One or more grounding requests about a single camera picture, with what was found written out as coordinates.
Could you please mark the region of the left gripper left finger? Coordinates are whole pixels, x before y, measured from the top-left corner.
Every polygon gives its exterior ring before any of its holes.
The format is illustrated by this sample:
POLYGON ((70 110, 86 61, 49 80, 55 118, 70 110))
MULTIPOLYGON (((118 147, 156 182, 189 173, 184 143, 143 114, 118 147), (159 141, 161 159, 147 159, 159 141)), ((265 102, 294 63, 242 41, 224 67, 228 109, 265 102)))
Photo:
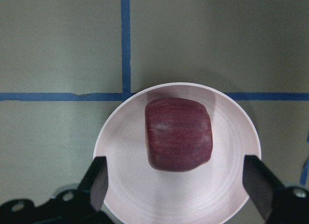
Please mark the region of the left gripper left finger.
POLYGON ((107 190, 107 159, 105 156, 97 156, 78 185, 78 191, 86 194, 90 205, 95 211, 99 211, 103 205, 107 190))

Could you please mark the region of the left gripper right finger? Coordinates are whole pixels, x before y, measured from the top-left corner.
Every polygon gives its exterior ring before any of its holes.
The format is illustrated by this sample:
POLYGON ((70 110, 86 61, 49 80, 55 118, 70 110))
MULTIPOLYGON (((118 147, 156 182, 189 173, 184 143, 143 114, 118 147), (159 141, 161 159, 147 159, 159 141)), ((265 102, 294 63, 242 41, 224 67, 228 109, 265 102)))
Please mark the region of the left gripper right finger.
POLYGON ((244 156, 243 187, 265 221, 272 213, 275 196, 285 189, 284 184, 255 155, 244 156))

